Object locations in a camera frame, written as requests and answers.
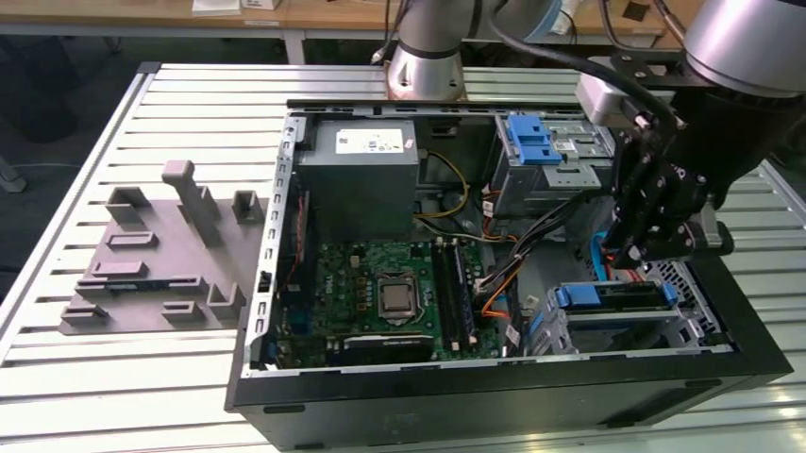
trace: expansion slot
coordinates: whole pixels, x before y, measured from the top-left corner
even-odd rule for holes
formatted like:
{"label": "expansion slot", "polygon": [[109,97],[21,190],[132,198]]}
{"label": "expansion slot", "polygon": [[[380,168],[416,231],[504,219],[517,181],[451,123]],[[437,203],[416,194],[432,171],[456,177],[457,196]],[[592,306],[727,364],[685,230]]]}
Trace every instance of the expansion slot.
{"label": "expansion slot", "polygon": [[431,261],[435,271],[441,341],[445,349],[457,351],[460,347],[465,348],[477,341],[471,297],[457,246],[436,241],[431,247]]}
{"label": "expansion slot", "polygon": [[456,279],[452,280],[456,282],[456,302],[459,309],[459,319],[460,319],[460,327],[461,327],[461,345],[473,345],[477,342],[476,339],[476,326],[473,323],[473,307],[472,307],[472,297],[469,295],[469,281],[467,281],[467,276],[464,274],[464,260],[461,259],[461,254],[459,252],[459,246],[456,243],[447,245],[445,247],[451,250],[453,255],[453,271],[456,273]]}

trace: motherboard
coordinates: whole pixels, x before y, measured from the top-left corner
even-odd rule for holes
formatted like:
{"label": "motherboard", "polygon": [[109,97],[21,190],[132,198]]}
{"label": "motherboard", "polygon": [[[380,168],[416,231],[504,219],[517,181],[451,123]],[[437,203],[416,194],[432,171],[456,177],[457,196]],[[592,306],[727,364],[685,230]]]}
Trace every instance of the motherboard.
{"label": "motherboard", "polygon": [[348,351],[376,361],[497,357],[495,323],[477,322],[475,313],[481,274],[475,243],[320,244],[312,307],[286,313],[292,334],[280,348],[292,352],[290,365],[361,364]]}

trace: metal work surface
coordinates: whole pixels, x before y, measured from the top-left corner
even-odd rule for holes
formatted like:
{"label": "metal work surface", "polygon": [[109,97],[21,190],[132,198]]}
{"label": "metal work surface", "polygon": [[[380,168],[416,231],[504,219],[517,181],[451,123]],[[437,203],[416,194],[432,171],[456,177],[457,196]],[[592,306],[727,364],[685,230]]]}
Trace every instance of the metal work surface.
{"label": "metal work surface", "polygon": [[[575,105],[572,72],[467,69],[464,79],[471,100]],[[233,330],[66,337],[58,315],[101,239],[113,187],[140,185],[149,198],[174,199],[162,164],[192,159],[194,179],[214,197],[236,190],[265,196],[285,99],[383,97],[383,74],[364,67],[170,64],[136,76],[0,306],[4,453],[270,451],[242,418],[222,411]],[[806,450],[806,211],[763,165],[734,185],[719,217],[736,240],[727,267],[787,353],[791,375],[651,428],[376,451]]]}

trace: blue cable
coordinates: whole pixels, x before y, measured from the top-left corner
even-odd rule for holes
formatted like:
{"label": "blue cable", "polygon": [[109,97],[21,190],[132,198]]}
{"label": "blue cable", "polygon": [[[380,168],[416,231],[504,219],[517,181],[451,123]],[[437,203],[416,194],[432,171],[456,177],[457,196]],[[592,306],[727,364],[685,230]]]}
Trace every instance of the blue cable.
{"label": "blue cable", "polygon": [[599,281],[607,281],[607,271],[601,265],[600,241],[607,237],[607,231],[599,231],[591,238],[591,262],[593,263],[595,277]]}

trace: wooden desk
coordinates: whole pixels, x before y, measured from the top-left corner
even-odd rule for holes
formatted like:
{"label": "wooden desk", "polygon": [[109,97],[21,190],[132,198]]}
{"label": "wooden desk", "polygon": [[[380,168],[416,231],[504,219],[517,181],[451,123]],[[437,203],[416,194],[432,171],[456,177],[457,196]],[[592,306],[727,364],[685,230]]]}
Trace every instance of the wooden desk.
{"label": "wooden desk", "polygon": [[273,11],[193,17],[192,0],[0,0],[0,24],[248,27],[244,21],[270,21],[281,26],[288,4]]}
{"label": "wooden desk", "polygon": [[[612,0],[621,10],[628,0]],[[671,0],[669,7],[703,0]],[[244,9],[236,16],[193,17],[192,0],[0,0],[0,34],[149,36],[200,38],[278,38],[292,64],[304,64],[302,40],[383,37],[385,0],[282,0],[276,10]],[[392,13],[399,0],[392,0]],[[684,18],[692,17],[685,8]],[[665,32],[651,11],[641,22],[612,17],[625,43],[649,46]],[[587,0],[573,14],[579,43],[607,44],[597,7]],[[567,42],[548,35],[540,42]]]}

